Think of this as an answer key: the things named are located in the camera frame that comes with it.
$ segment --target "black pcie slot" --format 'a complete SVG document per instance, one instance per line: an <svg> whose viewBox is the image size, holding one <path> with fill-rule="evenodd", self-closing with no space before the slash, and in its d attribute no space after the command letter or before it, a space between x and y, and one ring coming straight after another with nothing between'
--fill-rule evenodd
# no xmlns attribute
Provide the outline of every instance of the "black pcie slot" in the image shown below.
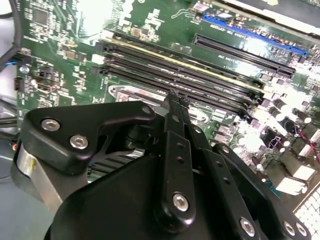
<svg viewBox="0 0 320 240"><path fill-rule="evenodd" d="M153 65L157 65L162 68L165 68L169 71L183 74L184 76L189 77L191 79L198 79L199 81L207 81L207 82L215 84L216 86L219 86L221 88L226 88L230 91L233 91L235 93L243 95L243 97L248 97L248 98L253 99L255 97L255 95L257 94L256 92L253 92L252 90L248 90L244 87L231 84L227 81L224 81L224 80L221 80L218 78L214 78L212 76L208 76L203 73L199 73L199 72L192 70L192 69L184 68L184 67L182 67L178 64L175 64L173 62L167 62L160 57L156 57L153 55L147 55L145 53L142 53L142 52L139 52L136 50L132 50L132 49L129 49L129 48L123 47L123 46L112 45L110 47L104 47L104 46L102 46L104 43L99 43L99 44L100 44L100 46L98 46L98 48L101 51L104 51L106 53L127 56L130 58L134 58L137 61L146 61L146 62L149 62Z"/></svg>
<svg viewBox="0 0 320 240"><path fill-rule="evenodd" d="M234 95L231 95L231 94L228 94L225 92L221 92L221 91L217 91L212 87L199 86L198 84L194 84L193 82L190 83L187 80L181 81L180 78L174 77L171 74L168 74L168 73L160 71L160 70L152 69L146 65L142 65L142 64L139 64L136 62L128 61L124 58L113 57L111 62L115 65L121 66L126 69L131 69L133 71L140 71L142 73L147 73L151 76L155 76L157 78L166 80L171 83L181 84L183 86L188 87L190 90L192 90L194 92L198 91L198 92L205 93L211 99L217 98L220 100L224 100L226 102L234 103L239 106L243 106L244 103L247 103L248 105L252 104L251 101L246 101L245 99L234 97Z"/></svg>
<svg viewBox="0 0 320 240"><path fill-rule="evenodd" d="M112 75L116 76L118 78L126 79L128 81L135 81L137 83L142 83L147 85L148 87L155 88L164 92L169 92L173 87L170 86L169 84L163 84L160 82L156 82L154 80L150 80L145 76L138 75L134 72L127 72L124 70L117 69L112 66L105 66L106 68L103 69L96 69L95 74L103 74L105 76L107 75ZM203 103L205 105L211 106L215 109L221 109L226 111L227 113L230 114L235 114L239 115L240 117L244 116L246 114L246 111L242 107L234 107L234 106L229 106L222 104L221 102L216 102L210 99L207 99L201 95L192 93L191 91L187 91L184 89L178 89L179 93L182 95L188 96L188 98L191 100L191 102L198 102L198 103Z"/></svg>
<svg viewBox="0 0 320 240"><path fill-rule="evenodd" d="M248 83L252 83L252 84L258 85L260 88L262 88L264 86L264 84L262 82L254 79L252 77L248 77L248 76L246 76L244 74L231 71L229 69L220 67L218 65L214 65L214 64L212 64L210 62L203 61L201 59L192 57L190 55L186 55L186 54L179 53L179 52L170 50L168 48L165 48L165 47L162 47L162 46L159 46L159 45L155 45L154 43L151 43L151 42L142 41L142 40L140 40L140 39L138 39L136 37L125 35L124 33L121 33L121 32L115 32L114 33L114 37L118 37L118 38L122 38L122 39L125 39L125 40L129 40L129 41L133 42L135 46L141 47L143 49L147 49L147 50L152 51L152 52L156 52L156 53L159 53L159 54L168 53L168 54L170 54L172 56L178 57L179 61L182 61L182 62L187 63L187 64L191 64L190 61L192 61L192 64L194 64L197 67L203 68L204 66L206 66L207 70L211 71L212 73L222 75L224 77L228 77L228 78L231 78L231 79L234 79L234 80L239 80L239 81L245 81L245 82L248 82Z"/></svg>
<svg viewBox="0 0 320 240"><path fill-rule="evenodd" d="M237 57L238 59L252 63L253 65L260 66L261 69L267 70L268 72L280 74L288 78L291 78L296 72L296 70L292 67L266 59L261 56L254 55L250 52L238 49L233 46L229 46L223 42L216 41L197 33L195 34L193 43L196 46L214 50L215 52L229 54L231 56Z"/></svg>

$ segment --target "ram slot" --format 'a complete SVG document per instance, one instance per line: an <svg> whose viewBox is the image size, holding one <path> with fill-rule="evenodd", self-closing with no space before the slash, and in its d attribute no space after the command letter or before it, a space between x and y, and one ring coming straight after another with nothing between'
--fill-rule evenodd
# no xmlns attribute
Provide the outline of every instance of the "ram slot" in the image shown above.
<svg viewBox="0 0 320 240"><path fill-rule="evenodd" d="M221 54L227 54L228 57L252 64L262 70L268 71L273 74L279 74L286 78L291 78L296 70L292 67L283 65L281 63L271 61L261 56L254 55L250 52L238 49L233 46L224 44L223 42L216 41L209 37L195 34L193 44L199 47L209 49Z"/></svg>
<svg viewBox="0 0 320 240"><path fill-rule="evenodd" d="M133 61L128 61L124 58L116 58L114 57L111 61L113 65L118 65L120 67L123 67L125 69L131 69L132 71L140 71L142 73L147 73L151 76L154 76L156 78L160 78L163 80L166 80L168 82L171 82L171 84L180 84L182 87L187 87L193 92L198 92L199 94L206 95L210 99L215 99L218 102L221 102L223 104L234 104L243 106L244 103L246 103L248 106L252 105L251 101L245 100L243 98L235 97L232 94L228 94L226 92L218 91L212 87L195 84L194 82L187 81L183 78L183 80L179 77L172 76L171 74L167 72L163 72L159 69L151 68L149 66L144 64L139 64Z"/></svg>
<svg viewBox="0 0 320 240"><path fill-rule="evenodd" d="M218 86L220 88L224 88L229 90L230 92L234 92L235 95L242 95L244 98L250 98L254 99L256 95L258 95L257 92L246 89L241 86L237 86L234 84L231 84L227 81L221 80L216 77L212 77L200 72L197 72L193 69L188 69L185 67L181 67L180 65L177 65L173 62L165 61L159 57L153 56L153 55L147 55L145 53L129 49L127 47L123 46L117 46L117 45L109 45L104 43L97 43L97 48L101 51L109 54L113 54L115 56L123 56L123 57L130 57L133 59L136 59L137 61L146 61L150 64L157 65L161 68L167 69L169 71L173 71L176 74L183 75L185 78L195 79L198 82L206 81L208 83L214 84L215 86Z"/></svg>
<svg viewBox="0 0 320 240"><path fill-rule="evenodd" d="M201 59L192 57L190 55L185 55L183 53L176 52L176 51L173 51L171 49L168 49L168 48L165 48L165 47L162 47L159 45L155 45L151 42L142 41L142 40L139 40L135 37L125 35L124 33L120 33L120 32L114 32L114 37L117 40L119 39L120 41L127 41L127 43L129 45L133 45L138 48L146 49L150 52L159 53L161 55L163 55L163 54L170 55L170 57L173 60L178 60L178 61L184 62L189 65L193 65L198 68L205 68L206 70L208 70L214 74L217 74L217 75L221 75L223 77L230 78L232 80L245 82L247 84L249 83L250 85L258 86L258 88L260 88L260 89L262 89L264 87L264 84L262 82L254 79L252 77L248 77L244 74L228 70L226 68L214 65L210 62L203 61Z"/></svg>
<svg viewBox="0 0 320 240"><path fill-rule="evenodd" d="M150 80L149 77L139 75L135 72L128 72L124 69L119 69L114 66L104 66L103 68L96 67L93 68L93 74L102 74L104 76L115 76L118 78L126 79L128 81L135 81L136 83L141 83L149 88L154 88L157 90L161 90L164 92L169 92L174 86L171 86L170 84L164 84L155 80ZM243 109L243 107L234 107L226 104L222 104L221 102L214 101L212 99L207 99L206 97L203 97L202 95L199 95L197 93L194 93L192 91L188 91L182 88L178 88L179 93L182 95L188 96L188 98L191 100L192 103L201 103L203 105L206 105L208 107L214 108L214 109L220 109L230 114L239 115L240 117L246 116L248 113Z"/></svg>

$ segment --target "red wire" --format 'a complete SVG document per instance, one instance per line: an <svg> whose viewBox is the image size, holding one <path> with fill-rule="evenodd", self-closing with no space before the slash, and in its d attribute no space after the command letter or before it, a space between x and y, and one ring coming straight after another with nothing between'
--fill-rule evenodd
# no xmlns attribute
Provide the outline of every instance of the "red wire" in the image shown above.
<svg viewBox="0 0 320 240"><path fill-rule="evenodd" d="M307 136L304 135L304 133L303 133L302 131L301 131L299 134L300 134L300 136L301 136L304 140L307 140L307 141L308 141L308 143L309 143L309 145L310 145L310 147L311 147L311 150L312 150L313 154L315 155L318 163L320 164L320 154L317 155L317 151L316 151L316 149L315 149L314 143L311 142L311 141L309 141L309 139L307 138Z"/></svg>

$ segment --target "pcie slot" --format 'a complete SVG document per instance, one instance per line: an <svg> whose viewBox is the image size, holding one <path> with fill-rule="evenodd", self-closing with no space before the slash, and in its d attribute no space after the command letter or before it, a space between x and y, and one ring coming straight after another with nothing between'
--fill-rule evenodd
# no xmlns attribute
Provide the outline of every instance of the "pcie slot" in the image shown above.
<svg viewBox="0 0 320 240"><path fill-rule="evenodd" d="M231 57L235 60L247 62L260 69L263 69L270 73L279 74L287 78L291 78L296 72L296 70L292 67L288 67L275 61L271 61L266 58L254 55L250 52L228 46L227 44L197 33L195 34L193 43L196 46L203 47L220 54L227 54L229 55L228 57Z"/></svg>
<svg viewBox="0 0 320 240"><path fill-rule="evenodd" d="M299 54L299 55L303 55L303 56L307 56L308 55L308 52L305 51L305 50L302 50L302 49L299 49L297 47L290 46L290 45L287 45L287 44L281 44L281 43L279 43L279 42L277 42L275 40L272 40L272 39L269 39L267 37L258 35L256 33L253 33L253 32L248 31L246 29L239 28L237 26L229 26L223 20L215 18L213 16L203 15L202 19L204 21L207 21L207 22L211 23L211 24L221 26L221 27L223 27L225 29L237 32L239 34L243 34L243 35L246 35L246 36L251 37L251 38L262 40L262 41L264 41L264 42L266 42L268 44L271 44L271 45L273 45L275 47L278 47L280 49L284 49L284 50L289 51L291 53Z"/></svg>
<svg viewBox="0 0 320 240"><path fill-rule="evenodd" d="M112 64L118 65L120 67L131 69L133 71L140 71L142 73L148 73L151 76L155 76L156 78L160 78L166 80L171 83L181 84L183 86L188 87L190 90L194 92L202 92L207 94L207 96L211 99L220 99L226 102L234 103L236 105L242 106L244 103L251 105L252 102L245 100L243 98L235 97L234 95L228 94L226 92L217 91L216 89L209 86L201 86L199 84L194 84L193 82L189 82L185 79L181 79L166 72L148 67L146 65L142 65L136 62L128 61L124 58L116 58L114 57L111 61Z"/></svg>
<svg viewBox="0 0 320 240"><path fill-rule="evenodd" d="M218 65L214 65L210 62L203 61L201 59L192 57L190 55L185 55L183 53L173 51L169 48L155 45L154 43L151 43L151 42L142 41L142 40L139 40L135 37L125 35L124 33L121 33L121 32L115 32L114 36L117 38L124 39L124 40L129 40L130 43L133 43L134 46L141 47L141 48L150 50L152 52L156 52L156 53L160 53L160 54L165 54L165 53L170 54L171 57L176 58L179 61L194 65L198 68L205 68L206 70L208 70L212 73L215 73L215 74L227 77L227 78L231 78L233 80L251 83L251 84L257 85L259 88L263 88L263 86L264 86L264 84L262 82L254 79L252 77L246 76L246 75L238 73L238 72L231 71L229 69L220 67Z"/></svg>
<svg viewBox="0 0 320 240"><path fill-rule="evenodd" d="M231 84L227 81L224 81L224 80L212 77L212 76L208 76L203 73L199 73L195 70L181 67L180 65L177 65L173 62L165 61L159 57L147 55L145 53L142 53L142 52L139 52L136 50L132 50L132 49L129 49L129 48L126 48L123 46L117 46L117 45L112 45L110 47L99 46L98 48L106 53L109 53L109 54L118 54L121 56L127 56L130 58L134 58L137 61L141 61L141 60L146 61L146 62L149 62L153 65L161 66L162 68L165 68L169 71L183 74L184 76L192 78L192 79L198 79L199 81L207 81L207 82L212 83L212 84L219 86L221 88L226 88L232 92L236 92L236 93L243 95L244 97L247 97L247 98L254 98L254 96L257 94L256 92L253 92L252 90L246 89L244 87Z"/></svg>
<svg viewBox="0 0 320 240"><path fill-rule="evenodd" d="M139 74L136 74L134 72L127 72L122 69L118 69L112 66L106 66L104 69L98 69L97 74L102 74L104 76L112 75L116 76L118 78L126 79L128 81L135 81L137 83L142 83L144 85L147 85L148 87L155 88L164 92L169 92L170 89L173 87L169 84L163 84L160 82L156 82L154 80L150 80L149 78L145 76L141 76ZM234 107L234 106L229 106L226 104L222 104L221 102L216 102L214 100L207 99L201 95L198 95L196 93L192 93L191 91L187 91L184 89L178 89L179 92L182 95L188 96L188 98L191 100L193 103L203 103L207 106L213 107L215 109L221 109L223 111L226 111L227 113L235 114L235 115L240 115L241 117L246 114L246 111L242 107Z"/></svg>

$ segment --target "blue pcie slot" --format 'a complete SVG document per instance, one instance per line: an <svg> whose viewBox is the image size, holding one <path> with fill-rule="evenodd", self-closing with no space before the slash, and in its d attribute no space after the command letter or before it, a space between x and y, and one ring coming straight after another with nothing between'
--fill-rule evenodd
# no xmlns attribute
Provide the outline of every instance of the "blue pcie slot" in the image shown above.
<svg viewBox="0 0 320 240"><path fill-rule="evenodd" d="M299 55L303 55L303 56L307 56L308 55L307 51L301 50L301 49L299 49L297 47L290 46L290 45L285 45L285 44L282 45L282 44L278 43L275 40L272 40L272 39L269 39L267 37L258 35L256 33L250 32L250 31L245 30L245 29L241 29L241 28L236 27L236 26L229 26L223 20L214 18L212 16L204 15L202 17L202 19L207 21L207 22L209 22L209 23L224 27L225 29L229 29L229 30L235 31L235 32L240 33L240 34L244 34L244 35L246 35L248 37L252 37L252 38L255 38L255 39L260 39L260 40L262 40L262 41L264 41L264 42L266 42L268 44L272 44L274 46L277 46L277 47L282 48L284 50L287 50L289 52L292 52L292 53L295 53L295 54L299 54Z"/></svg>

